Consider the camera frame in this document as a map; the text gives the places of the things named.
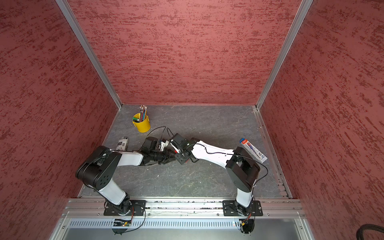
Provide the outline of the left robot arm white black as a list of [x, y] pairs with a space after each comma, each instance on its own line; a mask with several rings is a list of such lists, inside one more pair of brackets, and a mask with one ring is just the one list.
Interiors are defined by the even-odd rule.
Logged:
[[133, 213], [133, 207], [130, 196], [113, 179], [116, 169], [167, 164], [174, 160], [176, 153], [174, 150], [124, 152], [99, 146], [78, 168], [76, 178], [104, 197], [109, 210], [116, 215], [127, 216]]

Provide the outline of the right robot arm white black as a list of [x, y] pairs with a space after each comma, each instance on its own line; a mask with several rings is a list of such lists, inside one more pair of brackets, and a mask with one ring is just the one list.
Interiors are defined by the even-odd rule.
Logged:
[[175, 158], [181, 164], [187, 160], [192, 162], [204, 160], [226, 169], [231, 181], [237, 188], [235, 208], [240, 216], [252, 213], [254, 186], [261, 170], [257, 162], [245, 149], [222, 149], [197, 139], [171, 139], [175, 148]]

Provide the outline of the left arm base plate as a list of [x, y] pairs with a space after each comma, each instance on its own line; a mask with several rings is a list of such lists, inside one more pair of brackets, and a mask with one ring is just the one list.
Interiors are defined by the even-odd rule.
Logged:
[[119, 217], [132, 217], [143, 216], [146, 201], [144, 200], [128, 200], [123, 202], [122, 205], [116, 206], [105, 201], [104, 203], [104, 216], [119, 216]]

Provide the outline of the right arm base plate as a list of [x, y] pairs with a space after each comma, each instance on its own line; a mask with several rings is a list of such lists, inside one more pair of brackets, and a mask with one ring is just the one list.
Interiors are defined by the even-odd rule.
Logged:
[[239, 216], [239, 217], [261, 217], [263, 210], [260, 201], [251, 201], [248, 207], [240, 205], [237, 201], [223, 201], [224, 216]]

